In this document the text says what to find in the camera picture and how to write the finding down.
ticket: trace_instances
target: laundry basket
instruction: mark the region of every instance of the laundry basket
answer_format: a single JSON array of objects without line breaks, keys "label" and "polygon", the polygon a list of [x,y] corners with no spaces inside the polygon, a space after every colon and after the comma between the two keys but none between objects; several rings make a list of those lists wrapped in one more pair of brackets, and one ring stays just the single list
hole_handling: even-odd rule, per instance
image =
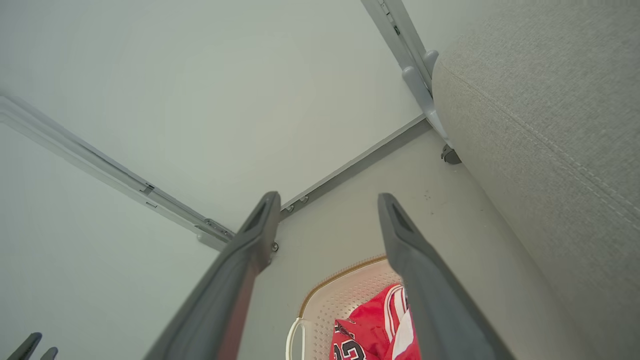
[{"label": "laundry basket", "polygon": [[293,337],[300,327],[302,359],[330,359],[335,319],[346,319],[356,307],[401,281],[386,256],[357,263],[323,281],[307,295],[291,325],[286,360],[292,359]]}]

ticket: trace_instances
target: black number on jersey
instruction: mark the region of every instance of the black number on jersey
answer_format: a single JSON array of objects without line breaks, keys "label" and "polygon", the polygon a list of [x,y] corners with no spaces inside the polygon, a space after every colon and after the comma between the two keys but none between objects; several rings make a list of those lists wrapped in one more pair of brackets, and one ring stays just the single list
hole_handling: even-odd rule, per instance
[{"label": "black number on jersey", "polygon": [[343,342],[342,349],[333,344],[333,356],[335,360],[367,360],[360,344],[353,340]]}]

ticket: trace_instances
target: black caster wheel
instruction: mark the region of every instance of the black caster wheel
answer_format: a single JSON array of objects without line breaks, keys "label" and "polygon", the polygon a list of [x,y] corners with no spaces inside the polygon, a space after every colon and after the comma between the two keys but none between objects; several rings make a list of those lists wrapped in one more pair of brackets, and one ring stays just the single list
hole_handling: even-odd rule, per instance
[{"label": "black caster wheel", "polygon": [[445,145],[442,148],[442,153],[440,154],[440,158],[444,160],[446,163],[450,163],[452,165],[459,164],[462,162],[456,154],[456,150],[450,148],[448,145]]}]

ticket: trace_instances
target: red jersey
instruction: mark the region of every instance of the red jersey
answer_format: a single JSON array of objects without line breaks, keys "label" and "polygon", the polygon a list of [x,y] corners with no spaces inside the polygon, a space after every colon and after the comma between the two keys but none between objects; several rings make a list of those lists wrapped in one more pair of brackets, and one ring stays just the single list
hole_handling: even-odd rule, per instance
[{"label": "red jersey", "polygon": [[390,285],[335,321],[332,360],[419,360],[404,287]]}]

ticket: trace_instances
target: gray fabric upholstery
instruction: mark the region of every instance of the gray fabric upholstery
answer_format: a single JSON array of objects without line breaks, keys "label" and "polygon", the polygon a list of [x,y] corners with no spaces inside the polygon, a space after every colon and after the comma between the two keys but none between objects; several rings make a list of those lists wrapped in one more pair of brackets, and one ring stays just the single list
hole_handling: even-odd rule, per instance
[{"label": "gray fabric upholstery", "polygon": [[443,53],[433,87],[460,158],[583,335],[603,359],[638,359],[640,12],[504,10]]}]

